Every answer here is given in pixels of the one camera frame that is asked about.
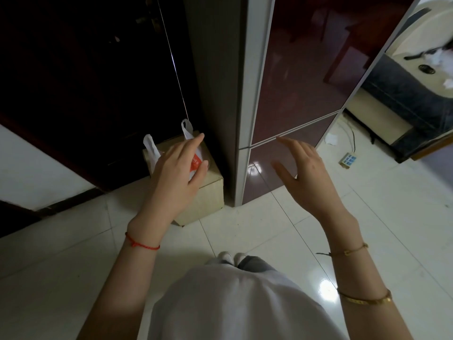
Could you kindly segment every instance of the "forearm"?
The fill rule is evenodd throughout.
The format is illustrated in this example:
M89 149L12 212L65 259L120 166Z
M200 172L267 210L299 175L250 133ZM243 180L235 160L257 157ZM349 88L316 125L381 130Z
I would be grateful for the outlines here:
M357 220L347 211L321 222L331 253L360 248L364 240ZM386 296L387 287L366 248L349 256L333 255L338 290L360 300L378 300ZM355 339L412 339L393 302L381 305L354 304L341 298L349 336Z
M137 338L155 258L156 251L125 241L79 340Z

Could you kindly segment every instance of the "red label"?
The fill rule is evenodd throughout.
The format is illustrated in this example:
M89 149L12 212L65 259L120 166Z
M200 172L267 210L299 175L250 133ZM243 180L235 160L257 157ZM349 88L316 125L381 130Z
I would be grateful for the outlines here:
M200 165L201 165L201 160L197 156L197 154L195 154L193 156L192 163L190 164L190 171L197 170Z

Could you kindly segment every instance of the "hand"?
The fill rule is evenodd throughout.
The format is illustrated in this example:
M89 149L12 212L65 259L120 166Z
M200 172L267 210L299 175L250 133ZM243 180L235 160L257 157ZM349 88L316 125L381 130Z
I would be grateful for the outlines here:
M195 198L207 172L205 160L189 181L190 164L204 134L173 145L157 161L151 176L151 190L136 217L129 223L132 238L148 246L158 246L170 223Z
M316 149L308 143L285 137L277 137L277 141L291 151L297 165L297 178L278 161L273 161L272 167L297 204L321 224L326 217L347 212Z

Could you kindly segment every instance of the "white plastic bag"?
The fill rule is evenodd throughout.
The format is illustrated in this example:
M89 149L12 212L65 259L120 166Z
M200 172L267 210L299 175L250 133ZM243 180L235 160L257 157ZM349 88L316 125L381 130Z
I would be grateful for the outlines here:
M193 127L189 119L184 119L181 122L181 127L183 129L185 139L191 140L194 138ZM162 153L157 149L156 145L154 144L153 138L150 135L146 135L143 138L143 144L146 147L146 150L148 150L151 172L153 173L154 169L156 168L157 160L159 160L159 157L161 156ZM200 147L198 147L195 150L195 155L193 156L192 163L190 165L189 181L190 179L192 179L198 167L201 165L201 162L203 162L203 157L201 156L201 149Z

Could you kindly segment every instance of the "gray pants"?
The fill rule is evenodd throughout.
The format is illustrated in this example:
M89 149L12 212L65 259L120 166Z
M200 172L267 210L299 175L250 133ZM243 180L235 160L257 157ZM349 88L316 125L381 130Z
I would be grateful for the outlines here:
M221 260L218 257L212 258L209 260L206 265L219 265L219 264L227 264L231 265L226 260ZM275 268L273 268L271 265L269 265L266 261L261 259L260 257L252 257L250 255L247 255L239 264L237 267L240 270L243 271L248 271L248 272L266 272L266 271L275 271Z

